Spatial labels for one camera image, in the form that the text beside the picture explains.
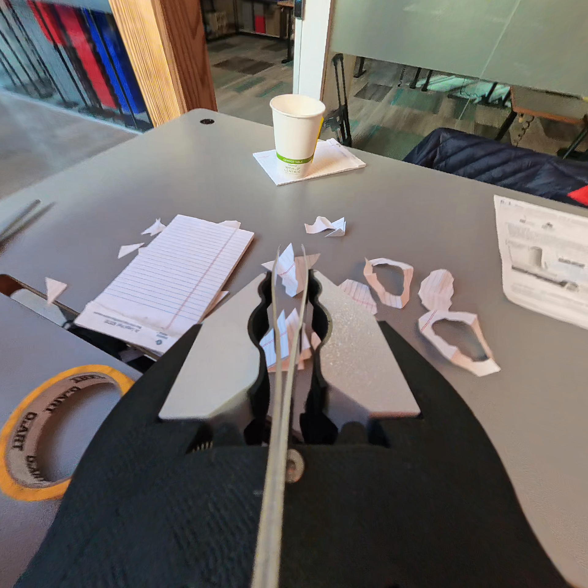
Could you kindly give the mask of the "lined notepad brown backing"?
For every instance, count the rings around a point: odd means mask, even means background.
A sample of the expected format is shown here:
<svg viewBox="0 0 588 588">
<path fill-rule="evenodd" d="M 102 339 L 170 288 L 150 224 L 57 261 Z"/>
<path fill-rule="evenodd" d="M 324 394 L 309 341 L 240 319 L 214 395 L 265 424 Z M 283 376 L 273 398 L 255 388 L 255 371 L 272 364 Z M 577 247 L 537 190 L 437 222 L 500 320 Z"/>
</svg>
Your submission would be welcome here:
<svg viewBox="0 0 588 588">
<path fill-rule="evenodd" d="M 313 159 L 305 164 L 287 163 L 276 155 L 275 149 L 256 152 L 253 157 L 276 186 L 322 178 L 366 167 L 364 161 L 334 138 L 326 141 L 319 140 Z"/>
</svg>

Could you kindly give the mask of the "scattered lined paper scraps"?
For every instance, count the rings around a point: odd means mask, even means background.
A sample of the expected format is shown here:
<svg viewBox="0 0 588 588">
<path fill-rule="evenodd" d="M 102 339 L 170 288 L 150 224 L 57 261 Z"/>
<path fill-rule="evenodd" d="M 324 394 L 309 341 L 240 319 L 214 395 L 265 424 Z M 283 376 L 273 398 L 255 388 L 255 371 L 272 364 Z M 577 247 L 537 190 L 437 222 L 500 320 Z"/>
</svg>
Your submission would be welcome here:
<svg viewBox="0 0 588 588">
<path fill-rule="evenodd" d="M 230 222 L 222 222 L 220 224 L 226 224 L 229 226 L 235 226 L 240 228 L 240 223 L 237 221 L 230 221 Z M 160 222 L 160 219 L 157 219 L 153 225 L 151 225 L 148 229 L 146 229 L 142 235 L 149 234 L 150 236 L 156 237 L 160 232 L 162 232 L 166 228 Z M 128 254 L 138 252 L 139 248 L 144 247 L 144 243 L 136 243 L 132 245 L 125 245 L 121 246 L 118 254 L 118 258 L 122 258 Z M 390 266 L 397 266 L 398 268 L 402 268 L 404 273 L 404 277 L 407 278 L 406 286 L 404 287 L 404 291 L 402 296 L 392 296 L 385 289 L 381 288 L 381 284 L 378 281 L 377 276 L 373 272 L 373 266 L 375 265 L 390 265 Z M 407 264 L 402 264 L 400 262 L 391 261 L 385 258 L 377 258 L 372 261 L 366 261 L 366 265 L 364 268 L 364 275 L 368 278 L 368 282 L 370 286 L 374 287 L 376 291 L 378 291 L 378 296 L 380 300 L 388 306 L 395 307 L 395 308 L 403 308 L 408 302 L 409 299 L 409 288 L 410 283 L 412 280 L 413 268 Z M 449 312 L 449 308 L 452 304 L 451 297 L 453 295 L 453 278 L 450 273 L 446 270 L 436 270 L 430 276 L 428 276 L 423 282 L 422 286 L 419 290 L 419 296 L 424 303 L 425 308 L 427 308 L 430 312 L 425 315 L 425 323 L 424 327 L 421 327 L 422 321 L 419 323 L 419 329 L 424 333 L 426 333 L 427 338 L 433 342 L 437 335 L 434 334 L 432 331 L 432 327 L 429 327 L 431 324 L 432 319 L 445 319 L 446 317 L 456 318 L 457 320 L 466 319 L 465 322 L 469 322 L 474 329 L 474 332 L 477 334 L 481 333 L 479 327 L 479 323 L 477 322 L 477 316 L 471 315 L 470 313 L 456 313 L 456 312 Z M 222 300 L 223 296 L 218 293 L 217 298 L 212 302 L 212 306 L 207 310 L 204 317 L 213 309 L 218 301 Z"/>
</svg>

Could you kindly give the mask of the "wooden post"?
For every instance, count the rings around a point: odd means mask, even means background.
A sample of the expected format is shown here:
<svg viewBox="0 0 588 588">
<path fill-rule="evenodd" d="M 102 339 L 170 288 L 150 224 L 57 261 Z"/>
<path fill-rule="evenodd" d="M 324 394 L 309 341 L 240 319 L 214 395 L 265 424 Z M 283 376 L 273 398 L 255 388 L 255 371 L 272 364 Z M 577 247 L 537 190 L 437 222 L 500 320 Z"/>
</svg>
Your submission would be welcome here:
<svg viewBox="0 0 588 588">
<path fill-rule="evenodd" d="M 200 1 L 109 1 L 151 123 L 217 111 Z"/>
</svg>

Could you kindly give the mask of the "jagged lined paper scrap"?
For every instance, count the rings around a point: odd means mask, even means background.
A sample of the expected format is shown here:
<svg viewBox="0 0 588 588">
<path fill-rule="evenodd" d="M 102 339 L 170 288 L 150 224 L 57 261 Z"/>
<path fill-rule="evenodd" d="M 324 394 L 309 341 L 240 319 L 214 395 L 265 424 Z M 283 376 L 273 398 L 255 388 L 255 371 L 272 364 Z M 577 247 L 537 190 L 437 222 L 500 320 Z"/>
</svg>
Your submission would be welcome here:
<svg viewBox="0 0 588 588">
<path fill-rule="evenodd" d="M 288 296 L 294 297 L 305 289 L 308 270 L 313 268 L 320 254 L 295 256 L 293 245 L 290 243 L 279 256 L 276 265 L 276 276 L 282 280 Z"/>
</svg>

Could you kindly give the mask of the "stack of coloured plastic crates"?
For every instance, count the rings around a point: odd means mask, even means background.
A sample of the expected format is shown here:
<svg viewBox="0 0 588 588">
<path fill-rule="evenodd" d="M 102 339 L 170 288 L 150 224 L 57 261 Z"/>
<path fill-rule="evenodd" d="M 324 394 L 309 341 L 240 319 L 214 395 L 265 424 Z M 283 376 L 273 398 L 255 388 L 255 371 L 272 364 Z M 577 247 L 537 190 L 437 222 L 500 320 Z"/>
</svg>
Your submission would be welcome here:
<svg viewBox="0 0 588 588">
<path fill-rule="evenodd" d="M 56 103 L 140 132 L 153 128 L 108 1 L 14 1 Z"/>
</svg>

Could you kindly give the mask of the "row of black stanchions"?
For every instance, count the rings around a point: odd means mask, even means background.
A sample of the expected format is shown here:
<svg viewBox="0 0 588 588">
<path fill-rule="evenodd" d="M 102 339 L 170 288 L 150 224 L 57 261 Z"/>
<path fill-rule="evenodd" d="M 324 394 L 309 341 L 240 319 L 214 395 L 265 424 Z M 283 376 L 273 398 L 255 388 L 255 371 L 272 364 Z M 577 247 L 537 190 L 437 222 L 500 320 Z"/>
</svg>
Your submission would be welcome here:
<svg viewBox="0 0 588 588">
<path fill-rule="evenodd" d="M 30 97 L 69 108 L 99 100 L 59 5 L 1 1 L 1 82 Z"/>
</svg>

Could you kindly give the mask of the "grey orange scissors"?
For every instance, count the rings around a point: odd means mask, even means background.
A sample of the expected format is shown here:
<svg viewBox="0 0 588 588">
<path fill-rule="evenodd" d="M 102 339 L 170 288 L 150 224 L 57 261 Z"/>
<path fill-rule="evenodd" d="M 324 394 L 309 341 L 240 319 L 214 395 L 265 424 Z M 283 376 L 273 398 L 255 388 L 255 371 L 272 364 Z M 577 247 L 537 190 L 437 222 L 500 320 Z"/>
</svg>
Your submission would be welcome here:
<svg viewBox="0 0 588 588">
<path fill-rule="evenodd" d="M 25 219 L 30 216 L 42 203 L 41 200 L 36 199 L 16 212 L 12 213 L 9 217 L 1 219 L 1 243 L 3 243 Z"/>
</svg>

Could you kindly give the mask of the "white door frame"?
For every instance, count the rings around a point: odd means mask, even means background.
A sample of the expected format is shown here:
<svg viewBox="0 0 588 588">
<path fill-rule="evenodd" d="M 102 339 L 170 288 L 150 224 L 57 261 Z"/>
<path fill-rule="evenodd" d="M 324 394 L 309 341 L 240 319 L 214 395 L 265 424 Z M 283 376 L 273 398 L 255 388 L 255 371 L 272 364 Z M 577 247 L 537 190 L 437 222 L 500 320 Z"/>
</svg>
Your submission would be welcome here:
<svg viewBox="0 0 588 588">
<path fill-rule="evenodd" d="M 295 1 L 293 92 L 322 99 L 331 1 Z"/>
</svg>

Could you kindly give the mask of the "long metal tweezers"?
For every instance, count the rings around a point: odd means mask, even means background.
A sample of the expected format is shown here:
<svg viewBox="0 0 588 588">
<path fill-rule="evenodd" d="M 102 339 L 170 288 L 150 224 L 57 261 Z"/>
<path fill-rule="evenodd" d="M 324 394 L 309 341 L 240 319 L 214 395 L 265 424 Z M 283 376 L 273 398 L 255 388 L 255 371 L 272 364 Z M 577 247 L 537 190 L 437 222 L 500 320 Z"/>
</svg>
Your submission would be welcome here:
<svg viewBox="0 0 588 588">
<path fill-rule="evenodd" d="M 285 379 L 282 370 L 281 335 L 277 322 L 275 283 L 271 285 L 276 352 L 274 400 L 251 587 L 279 587 L 284 496 L 292 418 L 292 389 L 298 365 L 299 338 L 303 327 L 309 282 L 305 246 L 302 246 L 302 254 L 305 268 L 303 298 L 299 311 L 298 327 L 290 348 L 289 368 Z"/>
</svg>

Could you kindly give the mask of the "wood edged meeting table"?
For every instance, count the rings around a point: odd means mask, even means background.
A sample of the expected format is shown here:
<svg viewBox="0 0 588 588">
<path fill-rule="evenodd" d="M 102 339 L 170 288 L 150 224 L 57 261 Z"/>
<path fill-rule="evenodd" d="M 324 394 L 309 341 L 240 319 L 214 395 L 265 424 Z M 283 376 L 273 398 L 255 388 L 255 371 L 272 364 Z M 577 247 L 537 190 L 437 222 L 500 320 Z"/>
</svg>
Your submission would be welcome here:
<svg viewBox="0 0 588 588">
<path fill-rule="evenodd" d="M 561 159 L 587 161 L 587 151 L 578 151 L 587 139 L 587 101 L 583 98 L 557 92 L 540 91 L 523 86 L 511 86 L 504 103 L 511 103 L 511 111 L 500 127 L 495 140 L 501 141 L 516 118 L 543 118 L 553 122 L 581 125 L 582 129 L 572 143 L 558 151 Z"/>
</svg>

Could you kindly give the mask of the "printed instruction sheet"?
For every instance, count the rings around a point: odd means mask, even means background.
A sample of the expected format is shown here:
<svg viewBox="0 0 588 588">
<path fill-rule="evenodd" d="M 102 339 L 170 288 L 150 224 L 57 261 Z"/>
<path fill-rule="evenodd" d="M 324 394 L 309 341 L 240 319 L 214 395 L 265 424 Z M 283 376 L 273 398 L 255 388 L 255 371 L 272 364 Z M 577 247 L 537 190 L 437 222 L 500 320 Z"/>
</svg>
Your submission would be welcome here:
<svg viewBox="0 0 588 588">
<path fill-rule="evenodd" d="M 494 195 L 508 301 L 587 329 L 587 218 Z"/>
</svg>

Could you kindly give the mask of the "grey desk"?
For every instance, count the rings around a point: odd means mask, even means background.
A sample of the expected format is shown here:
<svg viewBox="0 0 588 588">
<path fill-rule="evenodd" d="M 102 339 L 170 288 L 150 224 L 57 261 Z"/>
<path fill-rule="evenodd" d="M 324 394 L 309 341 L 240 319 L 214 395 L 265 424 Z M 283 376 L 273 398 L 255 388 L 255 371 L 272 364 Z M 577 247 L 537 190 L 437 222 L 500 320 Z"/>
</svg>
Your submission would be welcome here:
<svg viewBox="0 0 588 588">
<path fill-rule="evenodd" d="M 61 300 L 81 311 L 128 263 L 120 246 L 177 214 L 254 232 L 231 293 L 289 243 L 319 253 L 334 283 L 361 280 L 364 258 L 412 265 L 408 305 L 381 317 L 467 401 L 546 552 L 587 587 L 587 330 L 506 300 L 494 195 L 587 212 L 357 150 L 359 171 L 276 187 L 253 157 L 272 147 L 269 126 L 205 109 L 136 136 L 1 200 L 2 218 L 34 199 L 50 205 L 2 248 L 1 273 L 37 290 L 46 277 L 64 282 Z M 454 276 L 454 308 L 478 314 L 501 372 L 477 378 L 417 333 L 417 291 L 435 269 Z"/>
</svg>

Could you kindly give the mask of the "white green paper cup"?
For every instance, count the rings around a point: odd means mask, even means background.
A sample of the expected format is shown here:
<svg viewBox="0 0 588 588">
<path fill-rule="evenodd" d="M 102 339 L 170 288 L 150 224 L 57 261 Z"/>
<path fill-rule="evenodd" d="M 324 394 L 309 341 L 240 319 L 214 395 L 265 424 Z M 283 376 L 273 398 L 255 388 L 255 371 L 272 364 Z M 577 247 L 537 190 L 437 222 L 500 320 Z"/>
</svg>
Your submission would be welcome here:
<svg viewBox="0 0 588 588">
<path fill-rule="evenodd" d="M 303 94 L 278 95 L 270 101 L 276 155 L 287 163 L 305 164 L 313 159 L 325 104 Z"/>
</svg>

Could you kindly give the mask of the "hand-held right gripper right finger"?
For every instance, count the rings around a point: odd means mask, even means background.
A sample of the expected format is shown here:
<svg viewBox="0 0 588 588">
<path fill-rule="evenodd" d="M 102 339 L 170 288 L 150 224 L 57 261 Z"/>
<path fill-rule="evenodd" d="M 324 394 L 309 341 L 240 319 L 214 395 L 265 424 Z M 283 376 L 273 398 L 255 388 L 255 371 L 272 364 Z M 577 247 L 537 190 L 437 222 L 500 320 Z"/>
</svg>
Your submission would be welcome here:
<svg viewBox="0 0 588 588">
<path fill-rule="evenodd" d="M 320 338 L 313 369 L 325 389 L 321 411 L 335 426 L 421 411 L 373 314 L 312 270 L 312 329 Z"/>
</svg>

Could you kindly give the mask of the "yellow masking tape roll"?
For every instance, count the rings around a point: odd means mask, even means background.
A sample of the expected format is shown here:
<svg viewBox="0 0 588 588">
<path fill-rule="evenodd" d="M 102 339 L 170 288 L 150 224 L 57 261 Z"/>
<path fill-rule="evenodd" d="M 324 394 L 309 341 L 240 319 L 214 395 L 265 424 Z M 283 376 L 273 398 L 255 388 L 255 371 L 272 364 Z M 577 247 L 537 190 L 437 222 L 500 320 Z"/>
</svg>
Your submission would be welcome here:
<svg viewBox="0 0 588 588">
<path fill-rule="evenodd" d="M 1 491 L 22 502 L 61 499 L 70 477 L 45 478 L 38 464 L 40 436 L 57 408 L 95 385 L 113 385 L 124 396 L 135 380 L 113 367 L 100 364 L 62 371 L 30 392 L 9 416 L 1 430 Z"/>
</svg>

